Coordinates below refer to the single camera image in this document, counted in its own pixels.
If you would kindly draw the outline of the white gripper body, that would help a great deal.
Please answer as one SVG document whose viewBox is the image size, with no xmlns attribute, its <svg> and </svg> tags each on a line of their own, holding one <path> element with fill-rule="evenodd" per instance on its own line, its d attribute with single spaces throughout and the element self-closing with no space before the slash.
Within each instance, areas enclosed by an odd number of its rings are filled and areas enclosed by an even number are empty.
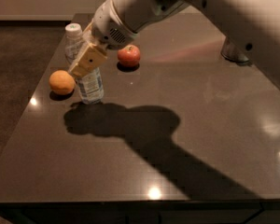
<svg viewBox="0 0 280 224">
<path fill-rule="evenodd" d="M 91 42 L 106 49 L 118 50 L 132 43 L 137 33 L 131 31 L 120 19 L 113 0 L 102 3 L 84 29 L 91 33 Z"/>
</svg>

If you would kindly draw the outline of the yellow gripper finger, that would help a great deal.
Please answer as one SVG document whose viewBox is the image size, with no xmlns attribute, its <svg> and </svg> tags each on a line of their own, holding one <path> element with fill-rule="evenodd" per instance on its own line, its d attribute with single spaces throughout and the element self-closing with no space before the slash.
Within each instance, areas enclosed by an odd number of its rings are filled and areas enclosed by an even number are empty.
<svg viewBox="0 0 280 224">
<path fill-rule="evenodd" d="M 68 73 L 75 78 L 83 78 L 107 60 L 106 48 L 103 45 L 85 42 L 77 58 L 72 62 Z"/>
</svg>

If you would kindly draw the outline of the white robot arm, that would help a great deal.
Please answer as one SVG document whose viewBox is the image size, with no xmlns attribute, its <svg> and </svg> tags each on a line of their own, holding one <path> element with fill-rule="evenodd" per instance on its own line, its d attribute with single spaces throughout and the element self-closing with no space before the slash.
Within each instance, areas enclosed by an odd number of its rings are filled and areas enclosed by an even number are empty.
<svg viewBox="0 0 280 224">
<path fill-rule="evenodd" d="M 280 0 L 106 0 L 84 30 L 69 73 L 84 77 L 151 23 L 185 7 L 200 10 L 280 90 Z"/>
</svg>

